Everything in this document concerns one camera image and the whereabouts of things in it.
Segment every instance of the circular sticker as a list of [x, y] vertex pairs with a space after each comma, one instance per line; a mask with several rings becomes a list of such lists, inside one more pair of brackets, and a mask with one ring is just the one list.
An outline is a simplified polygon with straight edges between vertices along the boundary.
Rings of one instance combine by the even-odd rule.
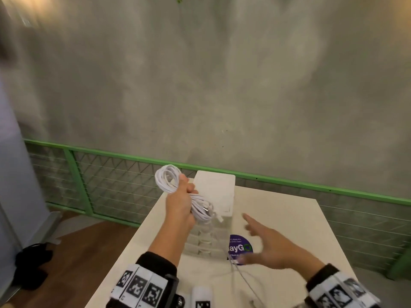
[[238, 234], [232, 234], [230, 236], [229, 254], [233, 259], [237, 259], [240, 254], [252, 252], [253, 247], [246, 238]]

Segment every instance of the stack of white items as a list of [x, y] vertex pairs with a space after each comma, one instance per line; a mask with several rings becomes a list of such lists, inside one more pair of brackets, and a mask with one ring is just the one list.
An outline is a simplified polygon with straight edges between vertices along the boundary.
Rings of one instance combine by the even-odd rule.
[[231, 220], [233, 217], [235, 176], [197, 171], [193, 183], [198, 193], [213, 204], [214, 212], [223, 218], [197, 221], [188, 236], [184, 253], [206, 258], [227, 259]]

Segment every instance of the concrete wall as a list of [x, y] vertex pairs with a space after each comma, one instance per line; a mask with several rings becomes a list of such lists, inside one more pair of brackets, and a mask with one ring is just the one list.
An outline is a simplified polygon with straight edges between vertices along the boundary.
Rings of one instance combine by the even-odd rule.
[[26, 137], [411, 197], [411, 0], [34, 1]]

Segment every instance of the table surface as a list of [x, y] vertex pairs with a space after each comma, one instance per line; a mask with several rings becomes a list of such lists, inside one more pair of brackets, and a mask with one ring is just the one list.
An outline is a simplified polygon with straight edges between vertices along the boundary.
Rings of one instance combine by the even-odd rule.
[[[164, 220], [165, 199], [166, 194], [158, 199], [86, 308], [105, 307], [112, 288], [127, 265], [135, 263], [138, 257], [146, 252]], [[250, 237], [244, 229], [245, 221], [241, 217], [243, 212], [280, 231], [323, 262], [332, 263], [341, 271], [355, 277], [316, 200], [236, 186], [232, 233], [245, 237], [255, 252], [261, 249], [262, 244], [258, 237]], [[240, 269], [267, 308], [293, 307], [303, 302], [307, 295], [305, 281], [290, 269], [273, 270], [260, 265], [240, 266]], [[204, 259], [183, 254], [177, 276], [180, 279], [177, 290], [179, 294], [191, 294], [194, 285], [211, 286], [214, 308], [250, 308], [249, 301], [257, 301], [239, 273], [232, 272], [227, 260]]]

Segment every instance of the wooden floor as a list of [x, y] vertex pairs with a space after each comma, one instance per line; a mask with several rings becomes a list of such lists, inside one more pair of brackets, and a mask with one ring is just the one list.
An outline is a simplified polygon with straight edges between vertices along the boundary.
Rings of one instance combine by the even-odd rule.
[[[64, 212], [63, 219], [76, 216]], [[100, 222], [49, 244], [53, 259], [41, 268], [48, 274], [35, 291], [20, 290], [9, 301], [15, 308], [83, 308], [136, 232], [136, 228]]]

